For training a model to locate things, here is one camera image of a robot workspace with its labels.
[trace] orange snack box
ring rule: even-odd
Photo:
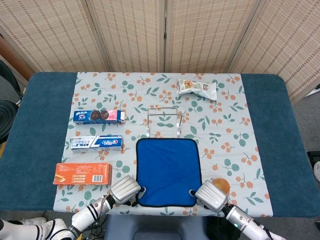
[[[55,167],[55,185],[110,185],[110,163],[58,163]]]

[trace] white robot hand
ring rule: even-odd
[[[228,204],[228,196],[208,180],[198,189],[195,197],[200,204],[213,212],[222,211],[225,218],[251,240],[285,240],[270,232],[239,207]]]
[[[110,189],[110,195],[100,197],[72,216],[67,228],[62,219],[50,220],[42,225],[16,225],[0,219],[0,240],[74,240],[100,215],[109,212],[114,204],[124,204],[140,191],[139,184],[126,176]]]

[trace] black chair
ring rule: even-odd
[[[24,95],[21,93],[16,77],[2,60],[0,60],[0,78],[7,80],[19,95],[19,101],[16,103],[0,100],[0,144],[2,144],[7,141],[11,126],[19,108],[18,104],[21,102]]]

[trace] snack bag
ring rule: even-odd
[[[216,83],[198,82],[178,78],[176,83],[178,87],[177,94],[195,93],[207,99],[217,100]]]

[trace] oreo box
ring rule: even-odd
[[[74,111],[75,124],[120,124],[126,122],[126,112],[121,110]]]
[[[71,150],[74,153],[122,150],[121,135],[106,136],[75,136],[71,140]]]

